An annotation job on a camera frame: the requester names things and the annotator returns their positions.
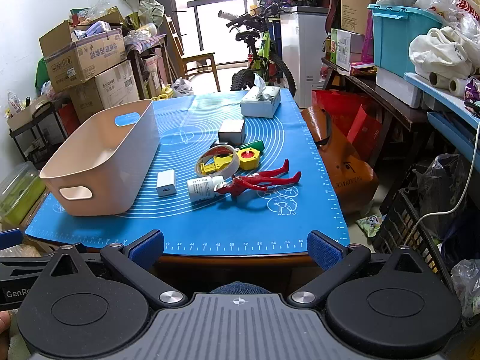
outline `green plastic container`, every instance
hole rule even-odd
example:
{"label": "green plastic container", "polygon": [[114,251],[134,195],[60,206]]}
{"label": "green plastic container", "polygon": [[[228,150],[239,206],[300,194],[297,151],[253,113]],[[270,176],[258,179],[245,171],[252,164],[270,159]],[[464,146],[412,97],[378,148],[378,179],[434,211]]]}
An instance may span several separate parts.
{"label": "green plastic container", "polygon": [[21,163],[0,184],[0,218],[10,225],[20,225],[45,184],[31,162]]}

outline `bicycle tire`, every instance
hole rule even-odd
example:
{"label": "bicycle tire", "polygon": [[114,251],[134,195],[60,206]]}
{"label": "bicycle tire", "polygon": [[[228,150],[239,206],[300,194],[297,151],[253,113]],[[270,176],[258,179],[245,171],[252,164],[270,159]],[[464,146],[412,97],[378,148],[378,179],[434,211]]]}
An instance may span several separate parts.
{"label": "bicycle tire", "polygon": [[289,67],[272,50],[270,50],[270,60],[274,62],[280,69],[280,71],[285,75],[286,81],[289,85],[289,91],[292,94],[292,97],[295,96],[295,93],[297,92],[297,87],[295,86],[295,80]]}
{"label": "bicycle tire", "polygon": [[231,91],[244,91],[254,86],[254,72],[251,69],[242,69],[232,76]]}

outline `wooden chair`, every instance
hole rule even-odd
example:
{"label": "wooden chair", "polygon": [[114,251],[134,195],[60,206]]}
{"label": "wooden chair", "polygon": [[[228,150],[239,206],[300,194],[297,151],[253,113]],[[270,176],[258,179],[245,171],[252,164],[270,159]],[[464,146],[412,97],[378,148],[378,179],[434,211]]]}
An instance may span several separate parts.
{"label": "wooden chair", "polygon": [[[213,73],[213,77],[215,78],[215,84],[217,84],[217,91],[220,92],[220,84],[218,83],[218,76],[217,76],[217,65],[215,65],[215,59],[213,57],[213,54],[215,53],[204,52],[202,54],[196,54],[196,55],[185,55],[183,51],[182,42],[180,41],[180,35],[177,34],[177,31],[175,30],[175,25],[173,24],[171,17],[165,15],[165,20],[167,23],[170,36],[173,39],[173,43],[174,43],[173,50],[178,62],[178,66],[180,66],[181,76],[187,80],[190,76],[194,76],[196,74]],[[187,67],[187,63],[189,62],[200,62],[206,59],[210,60],[210,64],[204,64],[202,66],[193,67],[191,69],[188,69]],[[201,68],[210,68],[210,69],[196,71]]]}

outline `beige plastic storage basket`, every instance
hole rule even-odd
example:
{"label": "beige plastic storage basket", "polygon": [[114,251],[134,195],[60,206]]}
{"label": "beige plastic storage basket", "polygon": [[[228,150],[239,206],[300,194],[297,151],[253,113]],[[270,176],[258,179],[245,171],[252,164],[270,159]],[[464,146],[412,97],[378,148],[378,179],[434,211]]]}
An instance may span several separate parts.
{"label": "beige plastic storage basket", "polygon": [[134,203],[159,141],[150,99],[117,105],[83,123],[40,178],[70,215],[120,214]]}

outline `red action figure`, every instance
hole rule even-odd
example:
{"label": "red action figure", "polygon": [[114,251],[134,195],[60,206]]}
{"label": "red action figure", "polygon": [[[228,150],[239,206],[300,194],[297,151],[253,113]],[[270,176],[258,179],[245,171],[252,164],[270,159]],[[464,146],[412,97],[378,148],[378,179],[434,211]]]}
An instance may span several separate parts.
{"label": "red action figure", "polygon": [[292,178],[276,178],[282,173],[289,171],[289,161],[285,160],[283,166],[280,169],[267,170],[263,172],[254,173],[249,176],[236,176],[229,183],[219,183],[215,185],[214,191],[220,195],[230,193],[232,196],[240,195],[244,190],[256,190],[256,191],[268,191],[268,187],[273,185],[287,185],[294,184],[300,181],[302,176],[301,172],[297,172]]}

